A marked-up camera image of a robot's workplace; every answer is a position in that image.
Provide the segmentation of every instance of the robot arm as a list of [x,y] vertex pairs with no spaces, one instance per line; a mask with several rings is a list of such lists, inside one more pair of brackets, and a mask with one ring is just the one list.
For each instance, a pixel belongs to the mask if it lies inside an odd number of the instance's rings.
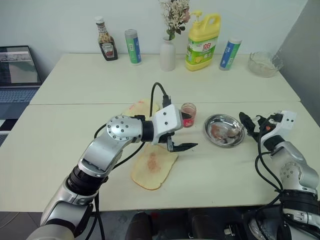
[[[319,231],[320,211],[317,193],[319,176],[313,168],[308,166],[304,156],[295,146],[283,139],[292,129],[296,113],[281,111],[267,119],[257,116],[256,122],[260,126],[258,132],[255,131],[257,125],[249,116],[241,112],[239,118],[247,129],[248,135],[257,142],[260,140],[261,144],[271,152],[273,169],[276,169],[275,174],[280,177],[283,190],[279,199],[283,206],[283,218],[289,224],[292,235],[292,238],[281,239],[302,239],[295,238],[293,234],[297,233],[297,229],[302,225],[305,230],[306,226],[309,226],[314,228],[315,232]],[[304,233],[303,236],[306,240],[308,237],[311,238],[308,233]]]
[[71,240],[79,236],[92,213],[93,199],[127,145],[167,143],[170,152],[184,151],[197,145],[183,143],[175,146],[172,142],[175,131],[183,127],[182,122],[182,113],[173,104],[158,111],[151,121],[146,121],[141,115],[119,115],[110,119],[105,131],[89,144],[77,166],[64,179],[42,214],[41,227],[28,240]]

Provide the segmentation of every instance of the pink flower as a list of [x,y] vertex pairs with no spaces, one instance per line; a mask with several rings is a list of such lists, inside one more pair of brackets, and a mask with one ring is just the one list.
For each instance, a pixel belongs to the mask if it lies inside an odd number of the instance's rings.
[[183,10],[184,17],[182,18],[183,22],[186,24],[190,20],[190,13],[189,13],[189,7]]

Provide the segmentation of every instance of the laptop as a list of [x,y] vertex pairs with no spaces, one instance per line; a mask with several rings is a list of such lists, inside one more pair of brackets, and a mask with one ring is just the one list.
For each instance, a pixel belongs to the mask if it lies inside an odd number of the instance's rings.
[[18,119],[41,84],[27,45],[0,47],[0,120]]

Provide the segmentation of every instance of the small glass cup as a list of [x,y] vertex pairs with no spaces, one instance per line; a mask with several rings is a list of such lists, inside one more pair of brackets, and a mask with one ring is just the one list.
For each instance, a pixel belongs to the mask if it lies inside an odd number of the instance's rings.
[[194,104],[186,102],[181,106],[181,112],[189,114],[191,118],[183,119],[183,126],[185,128],[191,127],[195,122],[197,108]]

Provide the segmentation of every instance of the laptop screen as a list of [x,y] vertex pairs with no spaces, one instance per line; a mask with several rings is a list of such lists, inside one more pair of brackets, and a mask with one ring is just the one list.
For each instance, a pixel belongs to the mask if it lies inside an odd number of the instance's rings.
[[39,86],[41,83],[28,46],[0,47],[0,87]]

